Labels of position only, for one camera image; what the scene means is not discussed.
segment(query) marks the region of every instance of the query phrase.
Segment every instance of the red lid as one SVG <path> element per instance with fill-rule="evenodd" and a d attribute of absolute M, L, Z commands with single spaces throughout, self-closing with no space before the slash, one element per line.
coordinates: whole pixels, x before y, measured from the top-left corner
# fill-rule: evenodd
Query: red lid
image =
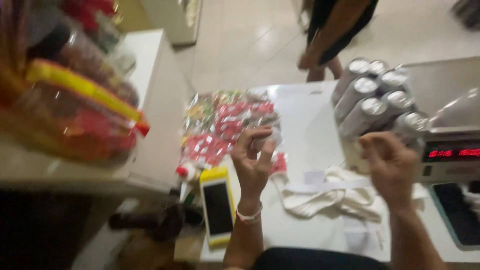
<path fill-rule="evenodd" d="M 188 169 L 182 166 L 177 167 L 175 172 L 182 177 L 186 177 L 188 175 Z"/>

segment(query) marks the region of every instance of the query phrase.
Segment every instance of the tiled floor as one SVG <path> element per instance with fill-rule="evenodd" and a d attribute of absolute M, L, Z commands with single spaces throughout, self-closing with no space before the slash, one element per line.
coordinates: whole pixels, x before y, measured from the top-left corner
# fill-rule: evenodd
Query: tiled floor
<path fill-rule="evenodd" d="M 297 69 L 306 37 L 291 0 L 203 0 L 196 46 L 178 58 L 199 92 L 305 82 Z M 391 66 L 480 55 L 480 33 L 452 17 L 456 0 L 380 0 L 368 27 L 340 53 Z"/>

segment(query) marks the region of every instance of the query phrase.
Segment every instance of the person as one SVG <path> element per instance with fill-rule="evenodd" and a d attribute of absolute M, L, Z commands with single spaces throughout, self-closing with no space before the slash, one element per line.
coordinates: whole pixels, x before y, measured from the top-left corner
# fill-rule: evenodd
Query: person
<path fill-rule="evenodd" d="M 275 143 L 268 139 L 258 160 L 258 153 L 251 145 L 254 139 L 271 134 L 268 126 L 246 129 L 231 153 L 241 196 L 223 261 L 224 267 L 244 270 L 387 269 L 386 265 L 371 258 L 332 251 L 297 248 L 271 248 L 264 251 L 260 195 L 268 181 Z M 391 268 L 447 270 L 411 199 L 413 178 L 419 162 L 417 154 L 390 132 L 369 133 L 361 137 L 359 143 L 363 148 L 362 157 L 370 167 L 372 183 L 390 211 Z"/>
<path fill-rule="evenodd" d="M 328 67 L 335 79 L 343 69 L 338 53 L 372 19 L 378 0 L 315 0 L 308 29 L 307 49 L 299 68 L 307 82 L 323 81 Z"/>

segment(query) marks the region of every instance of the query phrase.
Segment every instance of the yellow phone case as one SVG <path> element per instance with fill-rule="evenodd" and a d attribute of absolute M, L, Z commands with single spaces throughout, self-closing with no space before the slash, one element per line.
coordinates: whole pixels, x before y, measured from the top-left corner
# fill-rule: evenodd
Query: yellow phone case
<path fill-rule="evenodd" d="M 202 183 L 206 182 L 211 182 L 211 181 L 217 181 L 217 180 L 222 180 L 226 179 L 227 182 L 227 191 L 228 191 L 228 201 L 230 202 L 230 209 L 231 209 L 231 216 L 232 216 L 232 222 L 235 224 L 235 206 L 233 204 L 233 196 L 232 196 L 232 191 L 230 190 L 230 182 L 228 178 L 228 169 L 226 167 L 216 167 L 212 168 L 210 170 L 205 170 L 202 172 L 200 175 L 200 186 Z M 201 189 L 201 194 L 202 194 L 202 200 L 205 201 L 203 189 Z M 205 219 L 207 219 L 207 210 L 204 207 L 204 216 Z M 209 246 L 214 246 L 214 245 L 219 245 L 219 244 L 225 244 L 230 241 L 230 236 L 225 236 L 225 237 L 215 237 L 215 239 L 210 239 L 208 238 L 208 245 Z"/>

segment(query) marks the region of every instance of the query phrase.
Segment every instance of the white counter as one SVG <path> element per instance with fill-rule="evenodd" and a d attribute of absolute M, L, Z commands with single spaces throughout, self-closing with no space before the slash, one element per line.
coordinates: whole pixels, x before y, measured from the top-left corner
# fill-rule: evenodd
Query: white counter
<path fill-rule="evenodd" d="M 278 150 L 288 154 L 287 170 L 291 181 L 302 181 L 305 172 L 340 165 L 345 159 L 329 101 L 335 84 L 322 82 L 256 89 L 259 92 L 267 90 L 280 113 L 284 144 Z M 235 170 L 229 160 L 223 165 L 229 167 L 231 188 L 237 204 L 240 186 Z M 343 221 L 337 210 L 327 209 L 309 220 L 298 219 L 285 212 L 271 182 L 267 183 L 261 201 L 264 205 L 262 226 L 265 248 L 289 246 L 342 252 L 348 250 Z M 390 261 L 388 211 L 385 205 L 383 207 L 383 249 L 378 247 L 363 255 Z M 424 200 L 424 209 L 418 213 L 444 261 L 480 262 L 480 251 L 461 251 L 455 246 L 431 197 Z M 211 250 L 204 237 L 180 239 L 175 245 L 177 261 L 220 262 L 224 254 L 224 248 Z"/>

